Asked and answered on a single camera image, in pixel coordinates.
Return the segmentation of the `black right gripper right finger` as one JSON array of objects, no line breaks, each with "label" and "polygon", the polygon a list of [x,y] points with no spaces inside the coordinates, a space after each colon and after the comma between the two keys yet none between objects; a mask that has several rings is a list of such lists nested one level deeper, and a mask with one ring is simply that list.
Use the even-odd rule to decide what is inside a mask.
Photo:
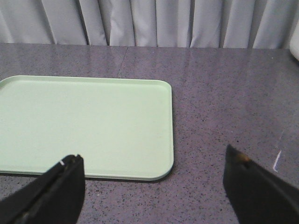
[{"label": "black right gripper right finger", "polygon": [[223,186],[241,224],[297,224],[299,190],[228,145]]}]

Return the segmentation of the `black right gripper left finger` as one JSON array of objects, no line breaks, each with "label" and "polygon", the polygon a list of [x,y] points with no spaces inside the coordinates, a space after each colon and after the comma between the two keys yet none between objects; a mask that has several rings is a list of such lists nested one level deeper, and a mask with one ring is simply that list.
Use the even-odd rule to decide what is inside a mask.
[{"label": "black right gripper left finger", "polygon": [[1,200],[2,224],[75,224],[85,199],[84,160],[68,155]]}]

